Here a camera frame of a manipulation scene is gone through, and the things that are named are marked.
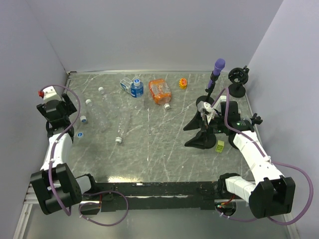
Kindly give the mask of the clear bottle front white cap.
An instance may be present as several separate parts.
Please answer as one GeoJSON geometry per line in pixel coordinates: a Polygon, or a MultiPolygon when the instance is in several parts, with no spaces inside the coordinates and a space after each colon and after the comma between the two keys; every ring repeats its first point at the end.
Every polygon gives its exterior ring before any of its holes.
{"type": "Polygon", "coordinates": [[[115,138],[115,142],[117,144],[121,144],[123,142],[124,136],[129,127],[130,120],[131,120],[131,111],[125,111],[119,115],[117,137],[115,138]]]}

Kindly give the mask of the black empty microphone stand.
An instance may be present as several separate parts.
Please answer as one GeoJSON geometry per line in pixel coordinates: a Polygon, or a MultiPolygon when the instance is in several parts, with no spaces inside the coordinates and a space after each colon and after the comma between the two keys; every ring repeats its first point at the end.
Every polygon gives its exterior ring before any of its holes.
{"type": "Polygon", "coordinates": [[[244,85],[248,82],[249,79],[249,68],[244,66],[243,68],[234,68],[228,74],[228,79],[231,81],[229,85],[229,94],[235,98],[244,97],[246,94],[246,89],[244,85]]]}

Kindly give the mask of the yellow orange bottle cap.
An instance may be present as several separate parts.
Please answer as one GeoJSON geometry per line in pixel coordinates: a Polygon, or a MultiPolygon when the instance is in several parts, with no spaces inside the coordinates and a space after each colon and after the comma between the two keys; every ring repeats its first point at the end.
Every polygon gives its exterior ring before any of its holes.
{"type": "Polygon", "coordinates": [[[179,87],[181,89],[186,89],[187,88],[187,79],[186,78],[181,78],[179,80],[179,87]]]}

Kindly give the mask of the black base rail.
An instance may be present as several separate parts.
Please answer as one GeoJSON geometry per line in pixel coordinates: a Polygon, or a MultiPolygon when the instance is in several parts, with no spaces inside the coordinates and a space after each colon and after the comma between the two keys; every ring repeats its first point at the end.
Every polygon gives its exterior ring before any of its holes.
{"type": "Polygon", "coordinates": [[[82,203],[97,203],[102,212],[117,210],[189,209],[215,210],[232,198],[216,181],[95,183],[82,203]]]}

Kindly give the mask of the clear bottle small white cap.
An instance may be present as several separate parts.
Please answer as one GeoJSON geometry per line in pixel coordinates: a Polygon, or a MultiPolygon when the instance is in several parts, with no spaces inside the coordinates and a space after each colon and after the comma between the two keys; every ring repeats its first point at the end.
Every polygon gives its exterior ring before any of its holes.
{"type": "Polygon", "coordinates": [[[101,132],[105,132],[108,128],[108,121],[104,112],[91,99],[87,99],[85,103],[90,114],[95,119],[95,122],[97,123],[99,130],[101,132]]]}

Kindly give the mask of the blue Pocari bottle cap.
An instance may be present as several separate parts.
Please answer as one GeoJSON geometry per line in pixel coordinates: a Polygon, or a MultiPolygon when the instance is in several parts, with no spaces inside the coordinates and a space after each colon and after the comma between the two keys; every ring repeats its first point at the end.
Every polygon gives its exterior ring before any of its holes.
{"type": "Polygon", "coordinates": [[[77,133],[77,137],[78,137],[78,138],[82,138],[83,135],[84,135],[84,134],[83,134],[82,132],[77,133]]]}

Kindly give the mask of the purple microphone on stand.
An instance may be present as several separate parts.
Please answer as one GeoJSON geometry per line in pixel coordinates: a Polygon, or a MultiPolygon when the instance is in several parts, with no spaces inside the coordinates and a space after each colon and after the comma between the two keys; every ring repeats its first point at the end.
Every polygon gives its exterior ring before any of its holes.
{"type": "Polygon", "coordinates": [[[210,104],[214,103],[214,99],[211,97],[211,94],[215,88],[216,81],[218,80],[221,71],[225,67],[225,60],[222,58],[217,59],[214,64],[214,69],[210,75],[210,80],[208,83],[207,88],[205,89],[206,95],[200,96],[196,100],[196,106],[201,102],[208,102],[210,104]]]}

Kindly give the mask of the green toy brick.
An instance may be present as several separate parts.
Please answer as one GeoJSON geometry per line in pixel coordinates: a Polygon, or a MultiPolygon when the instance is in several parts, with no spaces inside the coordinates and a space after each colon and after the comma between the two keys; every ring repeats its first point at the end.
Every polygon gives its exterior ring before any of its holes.
{"type": "Polygon", "coordinates": [[[222,151],[224,149],[224,145],[225,145],[224,141],[218,140],[217,143],[216,143],[215,151],[218,152],[218,153],[222,153],[222,151]]]}

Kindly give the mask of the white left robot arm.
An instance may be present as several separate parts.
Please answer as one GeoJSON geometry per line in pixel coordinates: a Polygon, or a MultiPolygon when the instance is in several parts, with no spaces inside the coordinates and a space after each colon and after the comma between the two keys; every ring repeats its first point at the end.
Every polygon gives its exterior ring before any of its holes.
{"type": "Polygon", "coordinates": [[[30,183],[44,214],[63,210],[69,216],[82,196],[93,200],[99,189],[92,175],[74,177],[67,165],[75,135],[70,120],[77,112],[73,102],[67,94],[59,95],[54,87],[39,91],[39,96],[44,102],[37,109],[46,119],[49,146],[41,169],[31,175],[30,183]]]}

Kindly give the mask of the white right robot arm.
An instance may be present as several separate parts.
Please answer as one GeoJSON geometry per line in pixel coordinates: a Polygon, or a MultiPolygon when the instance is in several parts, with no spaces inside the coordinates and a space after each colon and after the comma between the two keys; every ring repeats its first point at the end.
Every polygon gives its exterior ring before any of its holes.
{"type": "Polygon", "coordinates": [[[250,120],[241,120],[235,101],[217,101],[219,112],[209,102],[198,101],[197,112],[184,130],[199,130],[196,136],[185,143],[186,147],[213,148],[216,135],[224,133],[231,145],[238,149],[248,164],[255,179],[250,183],[235,173],[220,176],[218,194],[222,198],[236,195],[244,199],[254,217],[266,218],[290,213],[296,184],[271,162],[262,148],[254,124],[262,120],[254,115],[250,120]]]}

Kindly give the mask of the blue water bottle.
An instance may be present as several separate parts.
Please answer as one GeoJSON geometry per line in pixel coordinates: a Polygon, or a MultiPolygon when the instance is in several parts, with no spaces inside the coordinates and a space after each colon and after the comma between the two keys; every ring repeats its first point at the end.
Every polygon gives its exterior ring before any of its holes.
{"type": "Polygon", "coordinates": [[[133,98],[142,97],[144,94],[144,85],[140,79],[131,81],[128,77],[125,77],[120,81],[120,85],[133,98]]]}

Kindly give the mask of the orange plastic bottle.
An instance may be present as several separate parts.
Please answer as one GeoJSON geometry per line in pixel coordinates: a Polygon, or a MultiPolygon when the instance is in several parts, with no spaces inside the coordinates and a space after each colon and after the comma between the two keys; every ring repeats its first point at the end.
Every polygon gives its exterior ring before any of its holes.
{"type": "Polygon", "coordinates": [[[149,90],[154,102],[164,107],[165,110],[170,109],[171,90],[164,79],[155,79],[149,82],[149,90]]]}

